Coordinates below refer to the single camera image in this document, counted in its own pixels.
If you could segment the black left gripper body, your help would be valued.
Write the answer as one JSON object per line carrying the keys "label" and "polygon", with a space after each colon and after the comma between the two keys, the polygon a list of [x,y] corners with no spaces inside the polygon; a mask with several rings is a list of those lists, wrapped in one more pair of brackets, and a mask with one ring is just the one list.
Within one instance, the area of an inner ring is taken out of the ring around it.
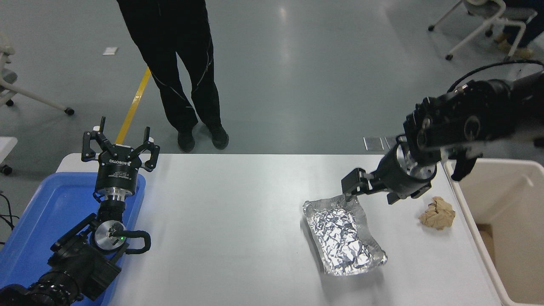
{"label": "black left gripper body", "polygon": [[114,146],[114,153],[105,150],[99,154],[95,193],[105,195],[113,188],[124,190],[127,196],[136,193],[138,169],[142,162],[138,156],[128,158],[132,150],[128,146]]}

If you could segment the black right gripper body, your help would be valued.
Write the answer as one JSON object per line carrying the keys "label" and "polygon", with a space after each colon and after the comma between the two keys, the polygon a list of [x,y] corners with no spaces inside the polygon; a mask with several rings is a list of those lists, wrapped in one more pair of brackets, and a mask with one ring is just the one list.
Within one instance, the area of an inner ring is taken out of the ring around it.
{"label": "black right gripper body", "polygon": [[431,188],[433,166],[422,165],[409,147],[393,147],[374,171],[375,192],[388,192],[389,199],[417,199]]}

